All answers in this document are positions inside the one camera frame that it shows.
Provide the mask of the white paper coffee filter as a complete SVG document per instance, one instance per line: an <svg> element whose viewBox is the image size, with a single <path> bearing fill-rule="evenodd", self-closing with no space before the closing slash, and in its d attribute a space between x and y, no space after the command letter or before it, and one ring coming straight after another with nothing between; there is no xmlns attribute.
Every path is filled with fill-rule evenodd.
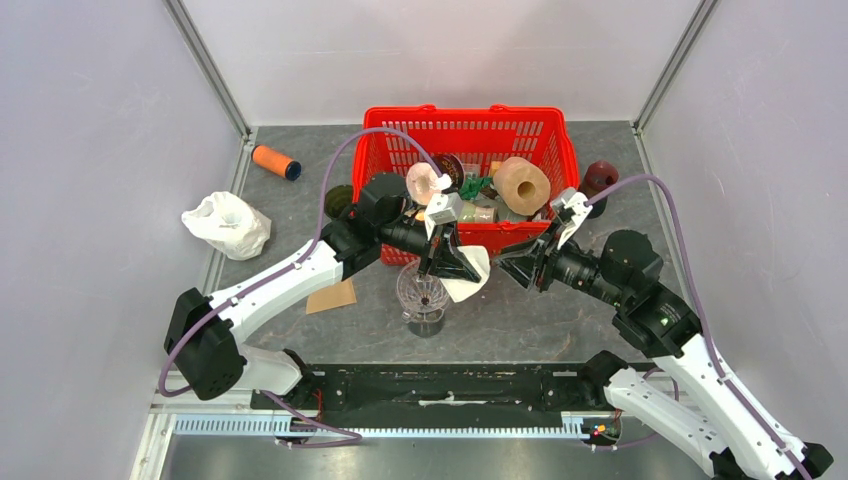
<svg viewBox="0 0 848 480"><path fill-rule="evenodd" d="M466 266L470 268L470 277L439 279L454 303L464 302L479 293L491 276L491 258L484 246L460 246L458 252L464 256Z"/></svg>

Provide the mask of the clear glass dripper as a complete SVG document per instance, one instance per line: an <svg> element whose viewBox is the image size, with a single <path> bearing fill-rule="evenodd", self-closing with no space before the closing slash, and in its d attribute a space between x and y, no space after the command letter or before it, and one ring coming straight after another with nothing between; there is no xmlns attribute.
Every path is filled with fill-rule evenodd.
<svg viewBox="0 0 848 480"><path fill-rule="evenodd" d="M402 308L401 318L405 312L445 312L451 302L439 279L420 276L417 272L418 266L418 260L407 263L397 278L396 294Z"/></svg>

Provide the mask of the brown paper coffee filter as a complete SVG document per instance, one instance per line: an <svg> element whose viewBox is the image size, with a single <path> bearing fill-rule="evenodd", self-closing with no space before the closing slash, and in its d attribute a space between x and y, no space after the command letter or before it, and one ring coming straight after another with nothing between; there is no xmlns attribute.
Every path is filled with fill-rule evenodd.
<svg viewBox="0 0 848 480"><path fill-rule="evenodd" d="M344 280L312 293L306 302L307 315L320 313L357 303L355 288L351 279Z"/></svg>

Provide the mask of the dark green glass dripper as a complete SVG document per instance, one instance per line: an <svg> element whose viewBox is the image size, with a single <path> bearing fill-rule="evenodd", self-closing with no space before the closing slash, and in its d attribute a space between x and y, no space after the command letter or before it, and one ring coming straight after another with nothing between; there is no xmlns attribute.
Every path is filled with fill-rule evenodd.
<svg viewBox="0 0 848 480"><path fill-rule="evenodd" d="M332 187L324 197L324 214L330 219L339 218L354 203L353 193L352 185Z"/></svg>

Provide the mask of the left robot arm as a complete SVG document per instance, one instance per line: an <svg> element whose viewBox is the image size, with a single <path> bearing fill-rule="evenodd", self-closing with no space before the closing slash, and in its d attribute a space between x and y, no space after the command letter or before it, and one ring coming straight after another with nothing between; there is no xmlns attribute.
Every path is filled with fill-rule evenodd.
<svg viewBox="0 0 848 480"><path fill-rule="evenodd" d="M459 242L457 218L463 202L456 194L437 194L424 221L407 215L405 180L394 173L375 175L357 202L323 226L317 239L290 257L235 286L202 294L192 288L177 299L164 349L186 386L161 395L191 392L201 401L232 389L269 391L290 408L307 405L314 383L288 350L247 346L263 324L324 288L339 284L376 262L383 246L419 260L424 275L437 278L450 298L461 302L478 292L490 276L490 256L479 245Z"/></svg>

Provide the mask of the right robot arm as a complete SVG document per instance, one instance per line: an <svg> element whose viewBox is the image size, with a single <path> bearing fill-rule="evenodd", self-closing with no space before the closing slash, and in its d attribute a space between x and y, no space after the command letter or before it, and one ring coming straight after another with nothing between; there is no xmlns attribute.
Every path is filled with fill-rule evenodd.
<svg viewBox="0 0 848 480"><path fill-rule="evenodd" d="M552 207L556 220L536 238L504 249L498 267L525 288L545 291L560 282L611 305L620 336L691 399L682 405L603 351L579 374L577 395L585 406L609 404L636 417L714 479L816 479L828 470L830 452L791 434L754 399L707 339L696 312L660 282L663 261L646 235L615 231L594 255L572 238L589 214L586 197L567 189Z"/></svg>

